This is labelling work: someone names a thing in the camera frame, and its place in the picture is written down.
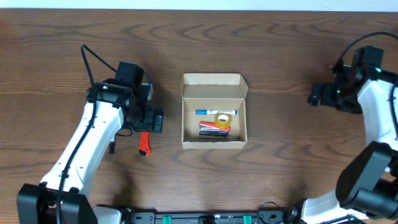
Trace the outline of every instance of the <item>open box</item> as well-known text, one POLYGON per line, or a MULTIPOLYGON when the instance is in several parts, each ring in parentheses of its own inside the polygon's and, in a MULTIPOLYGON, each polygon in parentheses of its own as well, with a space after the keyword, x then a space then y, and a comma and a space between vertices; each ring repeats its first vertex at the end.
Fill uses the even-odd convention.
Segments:
POLYGON ((182 148, 242 149, 248 141, 245 97, 248 86, 237 73, 186 73, 181 82, 182 148), (215 122, 215 115, 196 110, 237 110, 228 137, 200 136, 199 122, 215 122))

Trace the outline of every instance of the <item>box flap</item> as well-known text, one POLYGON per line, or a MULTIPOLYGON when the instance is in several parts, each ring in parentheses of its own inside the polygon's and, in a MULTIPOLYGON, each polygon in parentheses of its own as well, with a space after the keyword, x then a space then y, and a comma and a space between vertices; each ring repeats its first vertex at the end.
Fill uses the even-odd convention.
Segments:
POLYGON ((247 92, 248 86, 238 73, 185 73, 181 82, 183 99, 245 99, 247 92))

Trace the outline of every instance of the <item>brown wood surface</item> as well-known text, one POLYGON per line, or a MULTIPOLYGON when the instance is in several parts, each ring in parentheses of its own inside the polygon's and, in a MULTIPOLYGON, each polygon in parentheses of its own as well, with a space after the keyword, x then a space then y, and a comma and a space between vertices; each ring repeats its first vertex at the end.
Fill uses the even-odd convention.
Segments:
MULTIPOLYGON (((105 154, 90 203, 165 211, 255 210, 288 206, 335 188, 364 148, 363 117, 313 108, 313 82, 332 81, 329 66, 354 39, 398 32, 398 14, 0 10, 0 223, 17 223, 16 195, 51 169, 81 118, 89 87, 80 42, 117 67, 136 62, 165 108, 162 134, 142 157, 139 134, 105 154), (248 144, 243 150, 181 147, 184 72, 242 73, 249 85, 248 144)), ((398 43, 386 50, 398 71, 398 43)), ((346 57, 351 62, 352 52, 346 57)), ((96 80, 114 74, 89 57, 96 80)))

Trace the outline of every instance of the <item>wooden tabletop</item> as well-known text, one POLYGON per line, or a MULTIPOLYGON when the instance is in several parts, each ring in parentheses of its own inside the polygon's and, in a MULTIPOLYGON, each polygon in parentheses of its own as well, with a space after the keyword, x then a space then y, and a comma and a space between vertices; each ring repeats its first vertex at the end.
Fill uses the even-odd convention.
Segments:
MULTIPOLYGON (((331 82, 330 65, 354 39, 398 32, 398 14, 361 12, 226 12, 0 10, 0 223, 17 223, 16 195, 38 184, 60 157, 90 85, 84 42, 114 67, 142 66, 165 109, 152 154, 139 134, 105 154, 90 194, 97 203, 166 211, 255 210, 335 188, 340 172, 365 147, 361 115, 314 108, 314 82, 331 82), (180 82, 185 72, 241 73, 248 143, 244 149, 183 150, 180 82)), ((398 71, 398 42, 373 37, 398 71)), ((89 56, 95 80, 114 73, 89 56)), ((351 63, 352 51, 346 56, 351 63)))

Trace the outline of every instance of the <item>marker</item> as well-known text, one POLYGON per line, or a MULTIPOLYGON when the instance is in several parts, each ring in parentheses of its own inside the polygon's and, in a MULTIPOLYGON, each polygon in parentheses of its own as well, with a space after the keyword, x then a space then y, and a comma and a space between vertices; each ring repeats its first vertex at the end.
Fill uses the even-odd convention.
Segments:
POLYGON ((218 113, 236 115, 238 114, 238 111, 237 110, 197 110, 197 114, 218 114, 218 113))

